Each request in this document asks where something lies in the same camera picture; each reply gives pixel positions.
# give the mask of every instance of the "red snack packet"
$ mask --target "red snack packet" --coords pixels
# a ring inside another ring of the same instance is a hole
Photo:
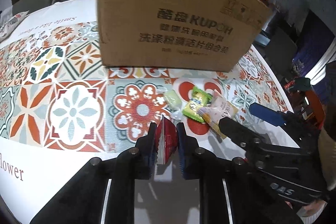
[[[166,164],[177,148],[177,132],[174,124],[162,115],[162,120],[155,132],[157,164]]]

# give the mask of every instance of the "cardboard box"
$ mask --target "cardboard box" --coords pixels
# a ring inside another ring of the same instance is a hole
[[[227,72],[270,15],[259,0],[98,0],[102,63]]]

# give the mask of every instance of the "patterned tablecloth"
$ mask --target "patterned tablecloth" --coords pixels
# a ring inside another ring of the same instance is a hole
[[[174,89],[184,105],[193,86],[217,90],[239,111],[235,120],[263,123],[249,105],[287,106],[251,48],[231,72],[167,68],[105,68],[97,22],[51,28],[0,49],[0,135],[32,146],[121,152],[171,109],[158,91]],[[209,126],[184,117],[188,135],[207,140]]]

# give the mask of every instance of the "green candy wrapper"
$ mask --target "green candy wrapper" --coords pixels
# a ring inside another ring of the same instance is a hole
[[[198,122],[204,123],[201,115],[197,114],[197,110],[206,106],[211,100],[212,96],[205,91],[194,86],[192,98],[182,110],[182,114]]]

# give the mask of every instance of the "screw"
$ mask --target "screw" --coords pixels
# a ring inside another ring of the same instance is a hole
[[[197,148],[195,149],[195,153],[196,153],[196,154],[201,155],[201,154],[203,154],[204,152],[205,152],[205,149],[204,149],[203,147],[197,147]]]
[[[132,155],[135,155],[136,153],[139,152],[139,148],[137,147],[132,147],[128,150],[128,152],[130,152]]]
[[[245,163],[244,159],[241,157],[235,157],[233,158],[233,162],[237,165],[243,165]]]
[[[255,166],[256,168],[258,169],[264,169],[265,168],[265,163],[261,160],[258,160],[256,163],[255,163]]]
[[[101,162],[101,158],[98,158],[98,157],[94,157],[90,159],[91,165],[98,165],[100,162]]]

